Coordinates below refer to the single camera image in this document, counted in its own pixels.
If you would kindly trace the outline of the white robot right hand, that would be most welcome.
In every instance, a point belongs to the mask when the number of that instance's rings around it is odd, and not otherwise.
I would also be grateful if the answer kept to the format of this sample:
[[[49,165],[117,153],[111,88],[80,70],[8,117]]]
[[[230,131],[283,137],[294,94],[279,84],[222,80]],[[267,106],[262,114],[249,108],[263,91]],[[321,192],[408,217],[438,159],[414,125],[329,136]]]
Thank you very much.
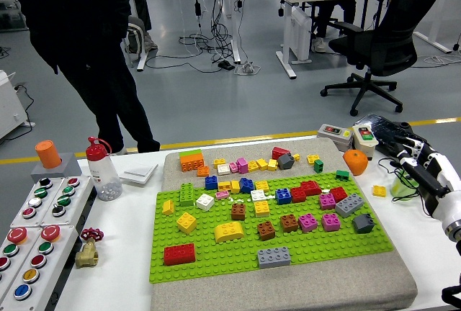
[[[430,144],[395,136],[395,157],[419,184],[426,211],[442,223],[445,234],[456,241],[460,231],[460,177],[448,158]]]

